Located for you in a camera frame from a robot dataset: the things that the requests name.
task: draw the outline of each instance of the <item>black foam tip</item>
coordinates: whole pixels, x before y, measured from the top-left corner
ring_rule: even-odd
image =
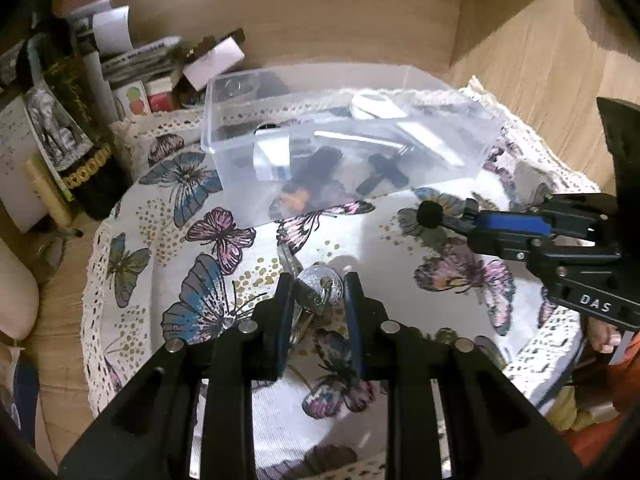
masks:
[[[435,229],[441,225],[443,216],[442,206],[431,200],[423,201],[418,206],[418,212],[415,215],[418,224],[427,229]]]

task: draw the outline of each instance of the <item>black bottle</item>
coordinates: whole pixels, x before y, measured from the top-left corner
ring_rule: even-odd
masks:
[[[23,87],[33,85],[27,109],[56,171],[84,211],[101,220],[127,190],[126,178],[112,135],[95,112],[70,27],[49,9],[34,11],[16,72]]]

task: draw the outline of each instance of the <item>human hand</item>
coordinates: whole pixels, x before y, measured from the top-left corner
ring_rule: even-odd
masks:
[[[587,339],[596,352],[610,354],[620,344],[621,336],[613,325],[590,317],[587,322]]]

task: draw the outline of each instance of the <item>white paper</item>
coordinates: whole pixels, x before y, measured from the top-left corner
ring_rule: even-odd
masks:
[[[75,20],[80,20],[81,18],[90,18],[96,12],[105,12],[111,9],[113,9],[113,7],[111,7],[111,0],[96,0],[85,6],[78,7],[76,10],[72,10],[65,16],[65,19],[69,23],[73,23]]]
[[[196,91],[202,90],[209,79],[229,70],[244,59],[244,52],[233,38],[226,38],[204,56],[184,67],[182,72]]]
[[[23,233],[47,214],[22,169],[34,153],[38,153],[38,145],[22,97],[18,96],[0,112],[0,199]]]
[[[113,100],[111,87],[102,77],[102,69],[100,67],[100,57],[97,52],[92,52],[82,58],[86,68],[86,75],[94,94],[95,103],[98,112],[105,124],[111,124],[118,121],[118,111],[116,103]]]
[[[129,6],[94,14],[95,44],[101,55],[112,56],[132,50],[129,37]]]

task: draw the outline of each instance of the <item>orange fabric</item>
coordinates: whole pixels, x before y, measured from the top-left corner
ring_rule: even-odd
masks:
[[[640,351],[640,334],[636,335],[625,352],[625,358],[618,365],[607,367],[607,382],[612,393],[613,405],[624,413],[640,399],[640,357],[634,359]],[[581,431],[568,431],[563,435],[583,465],[589,465],[607,445],[616,433],[620,422],[619,415],[609,422],[595,424]]]

